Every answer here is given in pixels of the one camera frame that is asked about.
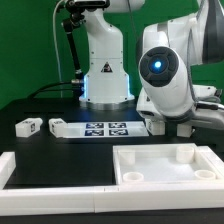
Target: black table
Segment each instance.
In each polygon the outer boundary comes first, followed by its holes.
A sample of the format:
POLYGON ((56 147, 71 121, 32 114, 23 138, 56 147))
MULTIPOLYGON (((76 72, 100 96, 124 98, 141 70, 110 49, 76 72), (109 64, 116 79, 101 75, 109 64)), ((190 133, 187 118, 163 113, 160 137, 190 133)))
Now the black table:
MULTIPOLYGON (((142 121, 135 106, 118 111, 80 108, 72 99, 21 99, 0 110, 0 152, 15 151, 16 170, 5 189, 114 185, 113 145, 195 143, 208 145, 224 159, 224 132, 197 128, 191 138, 176 137, 175 125, 165 136, 122 138, 55 138, 48 120, 66 122, 142 121), (26 118, 43 119, 41 131, 16 138, 15 124, 26 118)), ((111 212, 0 217, 0 223, 223 223, 224 209, 111 212)))

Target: warning sticker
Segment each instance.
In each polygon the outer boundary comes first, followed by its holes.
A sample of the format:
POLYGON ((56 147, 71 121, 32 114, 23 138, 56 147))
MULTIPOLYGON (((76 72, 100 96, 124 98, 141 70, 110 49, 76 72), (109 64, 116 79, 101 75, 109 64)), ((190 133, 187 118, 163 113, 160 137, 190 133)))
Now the warning sticker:
POLYGON ((113 72, 108 62, 106 62, 101 72, 113 72))

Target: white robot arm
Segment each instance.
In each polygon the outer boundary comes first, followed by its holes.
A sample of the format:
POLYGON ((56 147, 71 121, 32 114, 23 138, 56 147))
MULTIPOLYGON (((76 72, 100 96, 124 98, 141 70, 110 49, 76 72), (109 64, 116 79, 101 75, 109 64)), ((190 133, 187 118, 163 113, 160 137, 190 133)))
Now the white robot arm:
POLYGON ((209 101, 218 99, 216 88, 193 86, 190 73, 191 65, 224 59, 223 8, 218 0, 198 4, 196 14, 144 30, 138 43, 143 89, 137 111, 150 122, 224 130, 224 107, 209 101))
POLYGON ((129 90, 129 75, 123 68, 123 35, 107 23, 104 13, 125 13, 140 9, 145 0, 68 0, 72 26, 83 23, 89 42, 89 71, 84 76, 80 105, 99 110, 114 110, 134 102, 129 90))

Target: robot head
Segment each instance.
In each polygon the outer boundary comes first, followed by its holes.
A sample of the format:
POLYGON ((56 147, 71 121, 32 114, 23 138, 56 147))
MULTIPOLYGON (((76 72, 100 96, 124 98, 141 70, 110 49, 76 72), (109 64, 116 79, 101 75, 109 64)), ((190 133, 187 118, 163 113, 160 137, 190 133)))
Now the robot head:
POLYGON ((168 85, 179 67, 176 53, 167 47, 149 50, 140 60, 139 72, 142 78, 154 87, 168 85))

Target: green backdrop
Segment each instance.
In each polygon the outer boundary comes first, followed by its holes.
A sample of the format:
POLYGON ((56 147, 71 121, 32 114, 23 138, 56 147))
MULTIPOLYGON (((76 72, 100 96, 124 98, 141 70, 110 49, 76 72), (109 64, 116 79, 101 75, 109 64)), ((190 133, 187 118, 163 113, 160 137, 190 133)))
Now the green backdrop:
MULTIPOLYGON (((54 7, 55 0, 1 0, 0 108, 14 99, 27 97, 43 85, 59 80, 52 35, 54 7)), ((133 13, 137 35, 150 24, 184 16, 196 10, 196 0, 146 0, 141 10, 133 13)), ((57 15, 63 80, 74 77, 67 39, 60 25, 68 16, 65 10, 57 15)), ((141 84, 135 64, 135 38, 130 15, 107 14, 105 19, 123 32, 124 67, 130 75, 131 92, 137 96, 141 84)), ((74 37, 81 66, 87 72, 89 59, 85 29, 76 30, 74 37)), ((224 63, 194 66, 192 71, 194 83, 224 87, 224 63)), ((59 97, 59 94, 41 94, 39 97, 59 97)))

